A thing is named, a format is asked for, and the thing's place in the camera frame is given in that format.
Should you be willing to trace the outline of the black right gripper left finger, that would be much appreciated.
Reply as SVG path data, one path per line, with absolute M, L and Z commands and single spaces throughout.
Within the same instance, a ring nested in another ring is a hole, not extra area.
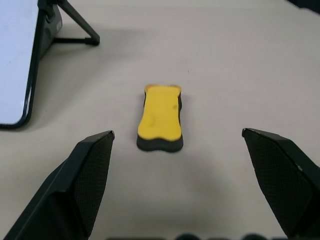
M 6 240 L 87 240 L 105 192 L 115 134 L 78 142 L 41 184 Z

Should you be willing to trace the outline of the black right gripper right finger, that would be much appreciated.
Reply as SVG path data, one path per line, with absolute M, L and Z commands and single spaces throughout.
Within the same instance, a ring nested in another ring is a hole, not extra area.
M 292 140 L 244 128 L 259 187 L 289 238 L 320 238 L 320 168 Z

